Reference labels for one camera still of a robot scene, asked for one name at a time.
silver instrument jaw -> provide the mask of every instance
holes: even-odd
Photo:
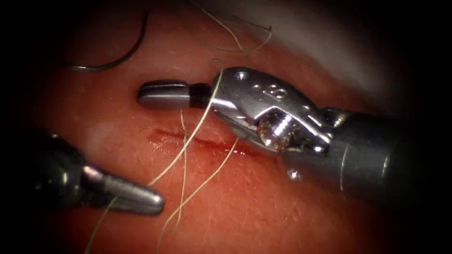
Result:
[[[334,126],[309,98],[265,72],[225,69],[214,101],[227,102],[212,108],[234,133],[270,156],[285,149],[323,156],[333,138]]]

blood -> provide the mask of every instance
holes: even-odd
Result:
[[[147,136],[147,140],[150,142],[157,143],[158,142],[157,139],[161,136],[175,137],[175,138],[180,138],[181,140],[184,139],[183,133],[174,133],[174,132],[169,132],[164,129],[155,129],[150,135]],[[232,146],[232,143],[228,143],[228,142],[220,143],[220,142],[215,142],[215,141],[211,141],[211,140],[203,140],[196,136],[193,138],[192,142],[197,143],[198,145],[200,145],[203,148],[207,148],[210,150],[226,151],[226,152],[228,152]],[[253,150],[251,147],[249,147],[247,144],[245,144],[242,141],[237,143],[237,145],[235,146],[234,153],[240,154],[243,156],[252,157],[252,158],[262,157],[262,154]]]

metallic surface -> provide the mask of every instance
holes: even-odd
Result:
[[[290,135],[302,136],[304,145],[310,146],[314,153],[323,154],[327,150],[331,141],[329,124],[316,106],[289,83],[265,72],[232,67],[223,71],[220,85],[222,93],[216,98],[232,102],[250,125],[260,126],[258,137],[270,149],[281,150],[288,146]],[[225,117],[222,111],[217,114]],[[266,115],[274,114],[289,120],[290,124],[284,121],[277,124],[277,120],[266,118]],[[236,120],[230,118],[229,122],[234,125]]]
[[[210,85],[203,83],[189,85],[185,81],[175,79],[146,82],[137,93],[137,101],[140,105],[148,109],[159,110],[205,108],[210,97]],[[213,98],[212,107],[224,112],[237,112],[234,104],[221,98]]]
[[[282,158],[290,179],[309,174],[345,195],[379,205],[404,206],[415,198],[414,153],[394,121],[319,110],[287,82],[250,68],[225,69],[220,88],[214,112],[250,146]]]
[[[93,166],[84,166],[83,173],[88,189],[105,197],[88,193],[82,199],[82,205],[103,207],[117,197],[111,206],[113,210],[137,214],[159,214],[163,211],[163,196],[150,188],[104,174]]]
[[[137,41],[135,42],[133,47],[122,57],[118,58],[117,60],[115,60],[111,63],[106,63],[106,64],[99,65],[99,66],[75,65],[75,64],[67,64],[66,66],[75,71],[104,71],[104,70],[114,68],[114,67],[122,64],[123,62],[127,61],[129,58],[131,58],[133,56],[133,54],[135,54],[135,52],[140,47],[141,42],[143,42],[143,39],[146,34],[147,16],[148,16],[148,12],[145,12],[143,14],[143,19],[141,21],[141,30],[140,30],[140,35],[139,35]]]
[[[113,211],[157,215],[165,204],[156,191],[87,164],[84,156],[58,135],[37,133],[22,140],[26,158],[28,196],[45,209],[78,206],[106,207]]]
[[[351,113],[325,158],[286,149],[287,168],[309,174],[344,193],[380,206],[403,207],[420,196],[422,156],[408,130],[399,123]]]
[[[143,84],[138,103],[146,108],[183,109],[190,107],[188,84],[180,80],[156,80]]]

skin surface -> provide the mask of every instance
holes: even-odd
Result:
[[[66,56],[72,63],[103,64],[124,54],[139,33],[142,10],[100,13],[89,29],[73,36]],[[245,48],[261,39],[235,31]],[[153,111],[136,102],[137,89],[154,79],[211,82],[219,65],[266,71],[293,84],[319,107],[378,114],[362,97],[335,81],[308,56],[276,41],[246,57],[233,37],[199,9],[151,8],[147,34],[136,54],[117,68],[85,73],[49,70],[47,88],[30,107],[35,126],[58,133],[93,164],[147,184],[183,145],[178,111]],[[202,110],[184,110],[192,132]],[[226,123],[210,113],[188,147],[186,195],[217,169],[235,140]],[[306,178],[292,182],[275,159],[240,141],[222,171],[184,208],[178,228],[164,234],[160,253],[384,253],[391,244],[388,220],[364,203],[345,198]],[[177,208],[183,160],[155,184],[166,198],[159,217],[109,213],[91,253],[153,253],[161,228]],[[67,253],[82,253],[102,210],[80,208],[45,216],[50,238]]]

